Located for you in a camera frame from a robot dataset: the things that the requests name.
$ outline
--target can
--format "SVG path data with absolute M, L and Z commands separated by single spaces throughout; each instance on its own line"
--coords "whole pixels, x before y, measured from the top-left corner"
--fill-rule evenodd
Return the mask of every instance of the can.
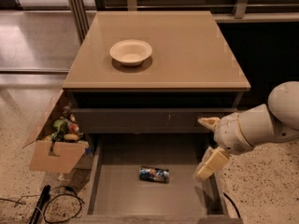
M 169 182 L 169 170 L 160 169 L 149 166 L 141 166 L 139 172 L 139 179 L 149 182 Z

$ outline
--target terrazzo floor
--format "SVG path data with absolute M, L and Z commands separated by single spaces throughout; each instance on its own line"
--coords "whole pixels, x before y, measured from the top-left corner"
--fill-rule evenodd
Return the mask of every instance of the terrazzo floor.
M 94 13 L 89 13 L 90 21 Z M 0 67 L 69 68 L 79 43 L 69 12 L 0 11 Z M 90 171 L 75 170 L 62 177 L 29 171 L 35 144 L 22 149 L 28 133 L 43 114 L 65 75 L 0 75 L 0 198 L 17 200 L 39 195 L 44 186 L 69 185 L 83 200 Z M 234 200 L 245 224 L 299 222 L 299 139 L 266 144 L 231 158 L 220 171 L 223 190 Z M 54 196 L 63 193 L 56 189 Z M 27 223 L 38 196 L 26 204 L 0 201 L 0 223 Z M 234 208 L 226 202 L 231 217 Z M 52 220 L 78 211 L 63 199 L 50 209 Z

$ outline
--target white bowl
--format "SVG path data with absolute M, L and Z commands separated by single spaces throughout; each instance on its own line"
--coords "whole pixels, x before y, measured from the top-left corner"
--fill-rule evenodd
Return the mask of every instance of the white bowl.
M 140 40 L 124 40 L 110 49 L 110 55 L 126 66 L 137 66 L 151 55 L 149 43 Z

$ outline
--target open drawer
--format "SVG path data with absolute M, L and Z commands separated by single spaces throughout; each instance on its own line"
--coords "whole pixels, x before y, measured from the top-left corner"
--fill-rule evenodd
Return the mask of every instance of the open drawer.
M 88 145 L 42 141 L 46 135 L 54 132 L 53 123 L 62 115 L 63 107 L 69 104 L 64 91 L 51 98 L 44 114 L 31 131 L 23 147 L 36 142 L 36 148 L 29 164 L 33 171 L 69 174 L 74 168 L 91 169 L 93 154 Z
M 83 217 L 71 223 L 242 223 L 227 222 L 214 175 L 204 183 L 192 178 L 208 139 L 207 133 L 102 134 Z M 169 182 L 139 180 L 143 165 L 169 169 Z

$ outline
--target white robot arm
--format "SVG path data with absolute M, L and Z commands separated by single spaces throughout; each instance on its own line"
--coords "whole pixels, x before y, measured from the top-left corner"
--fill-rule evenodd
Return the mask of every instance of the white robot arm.
M 275 87 L 268 97 L 268 106 L 259 105 L 222 119 L 198 121 L 214 132 L 214 140 L 219 145 L 196 169 L 194 177 L 205 180 L 223 167 L 231 154 L 239 155 L 265 143 L 283 143 L 299 137 L 299 82 Z

